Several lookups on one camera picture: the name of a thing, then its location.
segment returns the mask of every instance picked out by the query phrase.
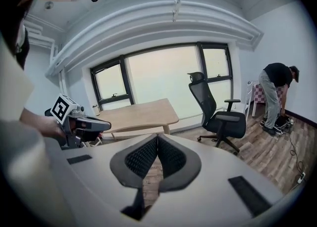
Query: pink checkered cloth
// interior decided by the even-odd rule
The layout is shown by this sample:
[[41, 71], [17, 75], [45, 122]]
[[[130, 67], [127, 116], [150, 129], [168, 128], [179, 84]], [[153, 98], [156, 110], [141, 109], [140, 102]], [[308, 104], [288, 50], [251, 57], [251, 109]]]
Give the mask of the pink checkered cloth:
[[[254, 103], [265, 103], [265, 94], [263, 92], [263, 88], [260, 84], [254, 84], [253, 85], [255, 91], [254, 91]], [[277, 97], [279, 99], [279, 103], [282, 102], [282, 95], [283, 95], [283, 87], [277, 87]]]

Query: window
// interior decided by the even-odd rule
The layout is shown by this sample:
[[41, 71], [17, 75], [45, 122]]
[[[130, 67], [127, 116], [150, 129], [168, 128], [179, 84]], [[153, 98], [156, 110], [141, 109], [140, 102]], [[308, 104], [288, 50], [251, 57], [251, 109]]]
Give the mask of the window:
[[202, 114], [192, 96], [188, 73], [203, 72], [217, 107], [232, 90], [226, 44], [190, 43], [149, 48], [122, 55], [91, 69], [101, 110], [167, 98], [180, 119]]
[[155, 50], [127, 60], [136, 104], [168, 98], [180, 119], [202, 112], [188, 88], [187, 73], [199, 71], [195, 46]]

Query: black baseboard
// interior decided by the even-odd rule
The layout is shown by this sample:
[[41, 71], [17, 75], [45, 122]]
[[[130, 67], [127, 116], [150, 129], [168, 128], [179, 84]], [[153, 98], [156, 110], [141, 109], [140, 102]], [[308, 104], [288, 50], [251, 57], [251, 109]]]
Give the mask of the black baseboard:
[[285, 114], [290, 115], [290, 116], [293, 116], [294, 118], [299, 119], [299, 120], [301, 120], [302, 122], [305, 122], [305, 123], [307, 123], [308, 125], [310, 125], [310, 126], [314, 127], [315, 129], [317, 129], [317, 123], [311, 121], [310, 119], [307, 119], [307, 118], [305, 118], [305, 117], [303, 117], [303, 116], [300, 116], [300, 115], [295, 114], [295, 113], [293, 113], [293, 112], [291, 112], [291, 111], [288, 111], [288, 110], [285, 110]]

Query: black shoe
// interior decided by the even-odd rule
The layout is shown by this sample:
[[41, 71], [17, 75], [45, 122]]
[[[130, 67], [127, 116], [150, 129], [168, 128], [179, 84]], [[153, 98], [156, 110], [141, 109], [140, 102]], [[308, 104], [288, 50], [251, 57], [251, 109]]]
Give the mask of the black shoe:
[[271, 136], [274, 136], [276, 134], [276, 131], [274, 129], [269, 129], [267, 128], [266, 126], [263, 126], [262, 129], [265, 131], [265, 132], [268, 132]]
[[261, 127], [264, 127], [264, 124], [265, 124], [266, 120], [267, 120], [267, 118], [263, 118], [263, 121], [260, 122], [260, 126]]

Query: black window frame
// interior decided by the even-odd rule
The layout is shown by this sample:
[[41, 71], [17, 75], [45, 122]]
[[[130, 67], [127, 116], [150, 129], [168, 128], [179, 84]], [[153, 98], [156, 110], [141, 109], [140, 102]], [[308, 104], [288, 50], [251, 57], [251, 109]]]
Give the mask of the black window frame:
[[[133, 99], [131, 87], [129, 84], [128, 73], [127, 73], [125, 63], [124, 63], [124, 59], [129, 58], [131, 56], [138, 55], [138, 54], [155, 51], [155, 50], [174, 48], [174, 47], [182, 47], [182, 46], [195, 46], [198, 49], [198, 54], [200, 57], [200, 65], [201, 65], [201, 68], [202, 68], [202, 71], [203, 71], [203, 74], [206, 78], [207, 83], [230, 80], [230, 86], [231, 86], [230, 87], [230, 94], [231, 94], [231, 98], [232, 98], [233, 97], [233, 75], [232, 75], [232, 64], [231, 64], [231, 57], [230, 57], [228, 45], [227, 44], [219, 44], [219, 43], [201, 43], [201, 42], [178, 43], [178, 44], [168, 44], [168, 45], [155, 46], [155, 47], [135, 51], [135, 52], [132, 52], [132, 53], [129, 53], [126, 55], [121, 55], [117, 58], [111, 59], [107, 62], [101, 63], [101, 64], [91, 68], [92, 83], [93, 83], [95, 95], [96, 95], [98, 106], [99, 106], [100, 110], [101, 111], [103, 110], [103, 108], [102, 108], [103, 104], [111, 103], [111, 102], [115, 102], [115, 101], [119, 101], [119, 100], [123, 100], [123, 99], [129, 99], [131, 105], [134, 105], [134, 99]], [[205, 56], [204, 56], [204, 48], [224, 49], [225, 50], [225, 54], [227, 57], [227, 63], [228, 63], [228, 70], [229, 70], [228, 76], [208, 78], [206, 61], [205, 61]], [[107, 98], [107, 99], [101, 99], [101, 95], [100, 95], [98, 84], [97, 84], [96, 74], [98, 72], [106, 70], [106, 69], [108, 69], [112, 66], [115, 66], [117, 64], [120, 64], [121, 74], [122, 74], [122, 78], [123, 78], [123, 82], [124, 82], [124, 87], [125, 87], [127, 94], [116, 96], [116, 97], [111, 97], [111, 98]]]
[[[111, 103], [111, 102], [115, 102], [115, 101], [119, 101], [119, 100], [123, 100], [123, 99], [129, 99], [131, 105], [134, 104], [134, 100], [132, 97], [132, 92], [131, 92], [131, 88], [130, 88], [130, 84], [129, 84], [129, 80], [128, 80], [127, 69], [126, 69], [126, 66], [124, 63], [124, 59], [125, 59], [125, 57], [123, 55], [121, 55], [120, 57], [117, 57], [117, 58], [112, 59], [110, 61], [104, 62], [104, 63], [99, 64], [99, 65], [90, 69], [91, 78], [92, 78], [93, 87], [94, 87], [94, 92], [95, 92], [98, 106], [99, 106], [100, 110], [103, 110], [103, 107], [102, 107], [103, 104], [107, 104], [107, 103]], [[98, 88], [96, 74], [98, 74], [99, 72], [101, 72], [103, 70], [109, 69], [115, 65], [118, 65], [118, 64], [120, 65], [121, 75], [122, 75], [126, 94], [115, 96], [115, 97], [110, 97], [107, 99], [102, 99], [101, 95], [100, 95], [99, 88]]]

